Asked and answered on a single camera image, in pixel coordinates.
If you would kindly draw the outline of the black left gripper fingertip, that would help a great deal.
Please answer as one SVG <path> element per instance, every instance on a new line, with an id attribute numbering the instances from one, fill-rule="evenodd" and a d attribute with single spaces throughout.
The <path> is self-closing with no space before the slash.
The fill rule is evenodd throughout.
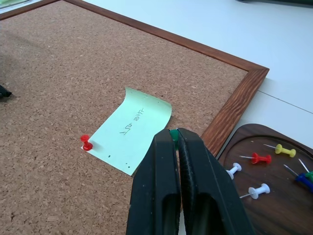
<path id="1" fill-rule="evenodd" d="M 8 91 L 6 88 L 4 88 L 2 85 L 0 85 L 0 99 L 7 98 L 11 94 L 12 93 L 10 91 Z"/>

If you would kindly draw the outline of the wood-framed cork board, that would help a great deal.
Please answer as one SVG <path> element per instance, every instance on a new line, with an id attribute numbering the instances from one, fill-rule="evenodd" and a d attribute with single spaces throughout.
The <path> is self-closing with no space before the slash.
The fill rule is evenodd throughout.
<path id="1" fill-rule="evenodd" d="M 268 69 L 79 0 L 0 15 L 0 235 L 125 235 L 132 178 L 81 149 L 125 88 L 217 154 Z"/>

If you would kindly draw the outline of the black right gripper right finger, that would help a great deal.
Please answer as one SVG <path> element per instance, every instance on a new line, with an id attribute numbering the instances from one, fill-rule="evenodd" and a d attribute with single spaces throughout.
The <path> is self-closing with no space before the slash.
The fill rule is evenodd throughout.
<path id="1" fill-rule="evenodd" d="M 186 235 L 256 235 L 235 185 L 198 134 L 178 129 Z"/>

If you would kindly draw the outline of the dark wooden tray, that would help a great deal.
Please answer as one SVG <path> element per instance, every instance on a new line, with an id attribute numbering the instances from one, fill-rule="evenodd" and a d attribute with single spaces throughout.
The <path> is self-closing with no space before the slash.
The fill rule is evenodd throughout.
<path id="1" fill-rule="evenodd" d="M 286 149 L 295 149 L 294 158 L 287 154 L 276 154 L 273 148 L 264 146 L 281 144 Z M 250 159 L 240 156 L 271 155 L 270 164 L 252 164 Z M 256 235 L 313 235 L 313 193 L 294 180 L 284 167 L 289 166 L 297 174 L 313 170 L 313 147 L 307 147 L 273 129 L 260 124 L 239 127 L 219 157 L 219 162 L 231 169 L 239 163 L 242 170 L 235 173 L 234 184 L 239 196 L 248 193 L 249 187 L 258 188 L 265 183 L 269 194 L 261 194 L 254 200 L 242 198 L 246 212 Z"/>

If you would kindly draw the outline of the red pushpin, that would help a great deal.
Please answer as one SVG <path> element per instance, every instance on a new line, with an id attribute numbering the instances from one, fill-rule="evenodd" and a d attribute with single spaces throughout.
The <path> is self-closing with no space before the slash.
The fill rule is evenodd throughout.
<path id="1" fill-rule="evenodd" d="M 272 162 L 271 155 L 260 156 L 257 153 L 253 153 L 251 156 L 240 156 L 241 158 L 250 159 L 252 164 L 266 163 L 270 164 Z"/>
<path id="2" fill-rule="evenodd" d="M 83 150 L 90 151 L 93 148 L 92 143 L 89 142 L 89 135 L 82 135 L 80 140 L 83 143 Z"/>

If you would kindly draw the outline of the green pushpin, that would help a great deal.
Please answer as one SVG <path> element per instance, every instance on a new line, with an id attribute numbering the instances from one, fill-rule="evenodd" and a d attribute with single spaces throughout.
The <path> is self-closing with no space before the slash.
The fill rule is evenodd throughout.
<path id="1" fill-rule="evenodd" d="M 313 171 L 309 171 L 306 165 L 303 163 L 301 159 L 298 159 L 299 162 L 302 164 L 303 168 L 306 170 L 305 177 L 308 178 L 313 183 Z"/>
<path id="2" fill-rule="evenodd" d="M 179 131 L 178 131 L 178 129 L 170 130 L 170 135 L 171 135 L 173 143 L 175 145 L 175 150 L 178 150 L 179 149 Z"/>

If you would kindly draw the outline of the green paper note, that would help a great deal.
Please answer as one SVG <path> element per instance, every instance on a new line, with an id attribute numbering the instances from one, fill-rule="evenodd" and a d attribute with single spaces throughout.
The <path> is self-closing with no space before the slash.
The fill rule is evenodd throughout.
<path id="1" fill-rule="evenodd" d="M 122 104 L 89 137 L 93 148 L 87 152 L 133 175 L 154 135 L 168 124 L 171 113 L 170 103 L 126 88 Z"/>

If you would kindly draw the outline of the dark object at table edge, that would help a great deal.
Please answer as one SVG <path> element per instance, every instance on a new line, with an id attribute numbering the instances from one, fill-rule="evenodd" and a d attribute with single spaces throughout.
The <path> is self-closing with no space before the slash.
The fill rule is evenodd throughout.
<path id="1" fill-rule="evenodd" d="M 257 0 L 257 1 L 276 1 L 276 2 L 286 2 L 293 4 L 305 4 L 305 5 L 313 5 L 313 0 Z"/>

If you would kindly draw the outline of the white pushpin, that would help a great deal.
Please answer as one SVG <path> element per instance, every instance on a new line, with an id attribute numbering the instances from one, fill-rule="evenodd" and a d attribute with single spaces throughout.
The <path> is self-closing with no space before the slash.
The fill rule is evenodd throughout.
<path id="1" fill-rule="evenodd" d="M 265 194 L 269 194 L 270 193 L 270 188 L 265 183 L 261 184 L 261 186 L 258 187 L 258 188 L 250 187 L 248 189 L 248 193 L 243 195 L 243 196 L 240 196 L 239 198 L 242 199 L 242 198 L 250 196 L 252 199 L 256 200 L 256 199 L 258 199 L 259 195 L 263 194 L 263 193 L 265 193 Z"/>
<path id="2" fill-rule="evenodd" d="M 228 173 L 229 177 L 231 178 L 231 180 L 234 179 L 234 174 L 238 171 L 241 171 L 242 167 L 239 163 L 233 163 L 232 168 L 229 170 L 226 170 L 226 172 Z"/>

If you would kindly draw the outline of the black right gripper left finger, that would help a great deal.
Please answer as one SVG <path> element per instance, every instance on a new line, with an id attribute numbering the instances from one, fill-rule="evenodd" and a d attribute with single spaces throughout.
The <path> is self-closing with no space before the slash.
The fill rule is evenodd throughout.
<path id="1" fill-rule="evenodd" d="M 163 129 L 134 175 L 126 235 L 178 235 L 180 206 L 175 142 Z"/>

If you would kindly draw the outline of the clear plastic box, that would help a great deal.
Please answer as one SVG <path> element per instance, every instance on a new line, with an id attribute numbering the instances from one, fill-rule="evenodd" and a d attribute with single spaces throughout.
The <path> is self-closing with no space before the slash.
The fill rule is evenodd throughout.
<path id="1" fill-rule="evenodd" d="M 0 0 L 0 10 L 6 9 L 11 6 L 22 4 L 30 0 Z"/>

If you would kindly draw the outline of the yellow pushpin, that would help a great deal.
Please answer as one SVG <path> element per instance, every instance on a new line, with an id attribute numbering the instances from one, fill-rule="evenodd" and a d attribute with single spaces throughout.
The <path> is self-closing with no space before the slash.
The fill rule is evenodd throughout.
<path id="1" fill-rule="evenodd" d="M 296 155 L 296 150 L 295 149 L 286 149 L 284 148 L 281 144 L 277 144 L 276 146 L 271 146 L 268 144 L 264 144 L 264 146 L 270 147 L 274 149 L 274 152 L 276 154 L 287 154 L 289 157 L 294 158 Z"/>

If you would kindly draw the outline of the blue pushpin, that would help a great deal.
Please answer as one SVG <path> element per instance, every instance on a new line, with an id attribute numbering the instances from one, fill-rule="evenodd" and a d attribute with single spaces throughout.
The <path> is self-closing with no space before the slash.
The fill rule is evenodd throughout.
<path id="1" fill-rule="evenodd" d="M 313 183 L 305 176 L 304 173 L 297 174 L 289 166 L 284 164 L 284 167 L 295 177 L 295 181 L 305 186 L 309 192 L 313 193 Z"/>

